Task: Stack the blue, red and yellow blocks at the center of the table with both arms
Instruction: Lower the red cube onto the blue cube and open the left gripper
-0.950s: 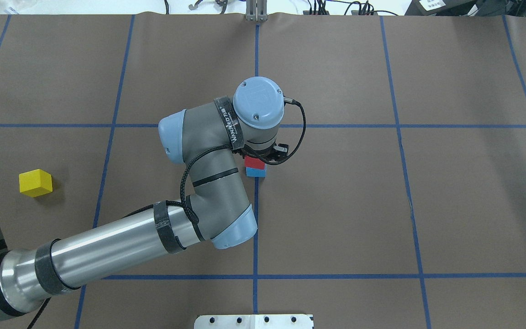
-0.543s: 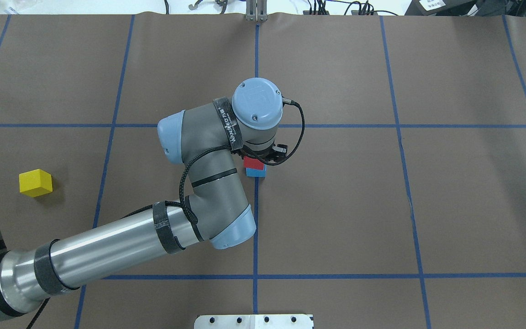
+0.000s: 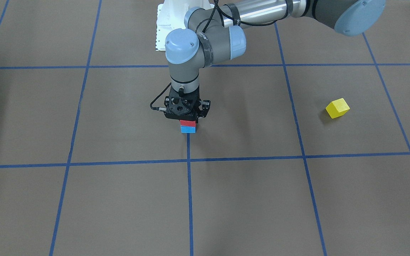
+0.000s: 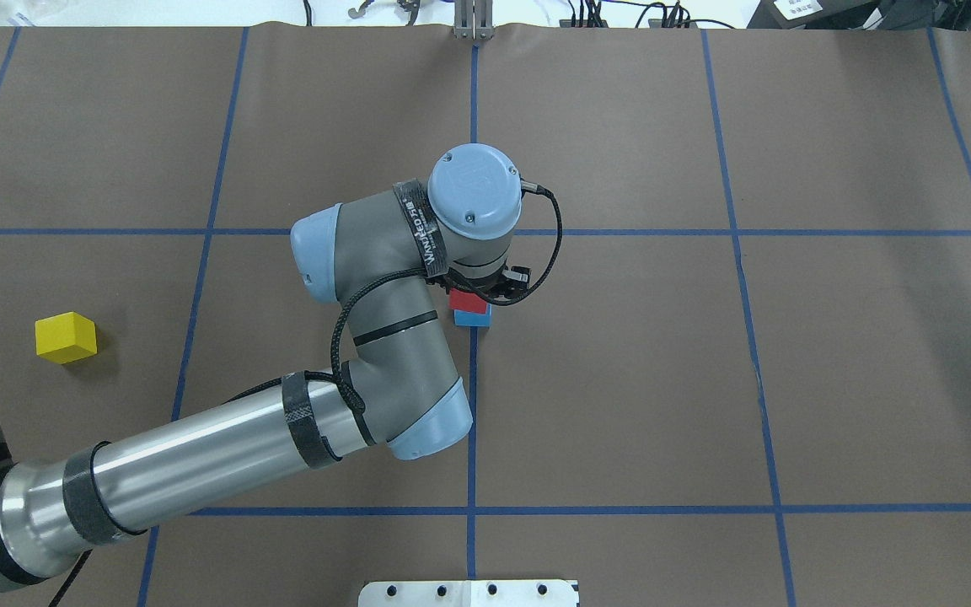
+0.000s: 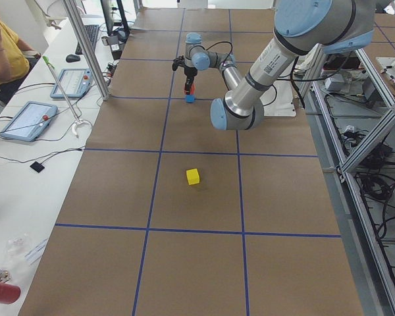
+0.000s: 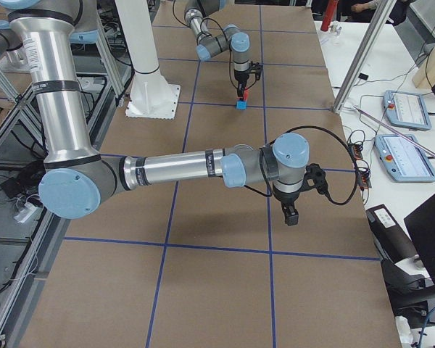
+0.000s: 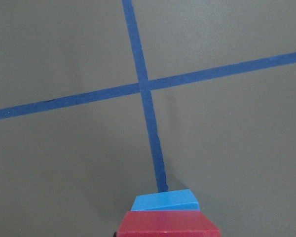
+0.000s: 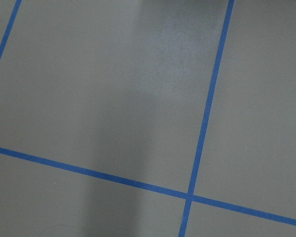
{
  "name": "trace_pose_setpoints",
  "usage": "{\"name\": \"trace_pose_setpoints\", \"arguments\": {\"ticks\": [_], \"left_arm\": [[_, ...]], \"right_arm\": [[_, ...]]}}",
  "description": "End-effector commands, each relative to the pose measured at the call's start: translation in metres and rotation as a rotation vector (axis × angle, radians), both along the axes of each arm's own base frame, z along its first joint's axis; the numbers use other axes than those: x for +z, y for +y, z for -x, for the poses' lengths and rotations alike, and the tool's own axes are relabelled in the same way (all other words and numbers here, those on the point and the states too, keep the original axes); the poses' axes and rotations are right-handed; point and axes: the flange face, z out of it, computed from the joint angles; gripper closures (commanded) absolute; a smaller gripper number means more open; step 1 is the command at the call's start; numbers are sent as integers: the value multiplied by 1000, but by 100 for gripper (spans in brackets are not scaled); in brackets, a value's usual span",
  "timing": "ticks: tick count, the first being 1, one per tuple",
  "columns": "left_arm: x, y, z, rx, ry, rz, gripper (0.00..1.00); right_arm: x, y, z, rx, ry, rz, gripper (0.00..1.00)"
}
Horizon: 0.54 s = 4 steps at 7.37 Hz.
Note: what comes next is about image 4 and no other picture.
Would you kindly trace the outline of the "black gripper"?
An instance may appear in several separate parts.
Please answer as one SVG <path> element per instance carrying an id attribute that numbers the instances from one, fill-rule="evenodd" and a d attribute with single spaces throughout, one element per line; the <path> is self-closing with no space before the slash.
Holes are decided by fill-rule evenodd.
<path id="1" fill-rule="evenodd" d="M 484 277 L 467 277 L 459 269 L 468 266 L 451 265 L 444 274 L 446 289 L 458 289 L 467 293 L 477 293 L 488 301 L 490 306 L 515 306 L 528 298 L 533 292 L 531 269 L 527 266 L 509 265 L 506 259 L 496 269 Z"/>

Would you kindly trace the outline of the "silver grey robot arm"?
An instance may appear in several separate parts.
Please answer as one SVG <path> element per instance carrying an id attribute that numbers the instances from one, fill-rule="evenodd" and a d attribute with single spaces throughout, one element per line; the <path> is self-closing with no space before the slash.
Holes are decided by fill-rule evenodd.
<path id="1" fill-rule="evenodd" d="M 110 548 L 200 508 L 374 444 L 419 459 L 465 438 L 473 411 L 433 287 L 512 306 L 542 281 L 509 250 L 525 199 L 561 207 L 507 154 L 463 143 L 424 180 L 404 180 L 312 212 L 288 231 L 294 270 L 334 311 L 314 364 L 203 411 L 60 459 L 18 461 L 0 424 L 0 594 L 72 572 Z"/>

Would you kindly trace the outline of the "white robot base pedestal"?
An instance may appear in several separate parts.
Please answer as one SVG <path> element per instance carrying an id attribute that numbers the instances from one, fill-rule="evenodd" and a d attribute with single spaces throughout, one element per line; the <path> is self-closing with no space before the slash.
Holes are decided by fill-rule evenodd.
<path id="1" fill-rule="evenodd" d="M 358 606 L 579 606 L 577 581 L 485 579 L 374 581 Z"/>

